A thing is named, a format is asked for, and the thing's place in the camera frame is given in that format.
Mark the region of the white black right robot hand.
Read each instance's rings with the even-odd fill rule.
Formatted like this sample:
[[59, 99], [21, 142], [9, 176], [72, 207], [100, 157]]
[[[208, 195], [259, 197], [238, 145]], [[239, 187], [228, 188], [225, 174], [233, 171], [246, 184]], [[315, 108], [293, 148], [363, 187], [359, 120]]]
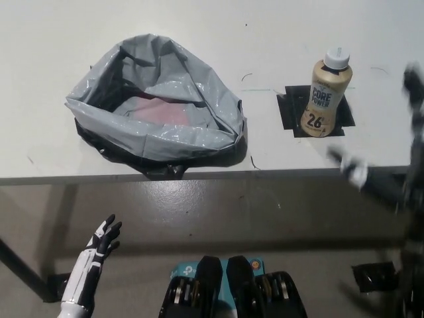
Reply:
[[403, 88], [409, 98], [412, 143], [410, 164], [403, 185], [389, 173], [379, 172], [366, 162], [350, 156], [340, 148], [330, 147], [327, 155], [339, 165], [341, 175], [359, 191], [371, 195], [395, 212], [407, 209], [411, 223], [407, 238], [423, 240], [423, 72], [410, 64], [403, 73]]

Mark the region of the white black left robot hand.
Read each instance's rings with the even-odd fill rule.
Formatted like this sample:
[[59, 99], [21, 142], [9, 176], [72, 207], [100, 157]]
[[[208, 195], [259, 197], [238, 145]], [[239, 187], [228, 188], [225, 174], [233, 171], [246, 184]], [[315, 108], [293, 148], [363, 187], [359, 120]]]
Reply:
[[95, 292], [102, 273], [104, 261], [120, 242], [122, 222], [115, 222], [115, 215], [110, 215], [100, 224], [85, 248], [80, 252], [70, 274], [62, 296], [62, 305], [70, 304], [85, 313], [95, 307]]

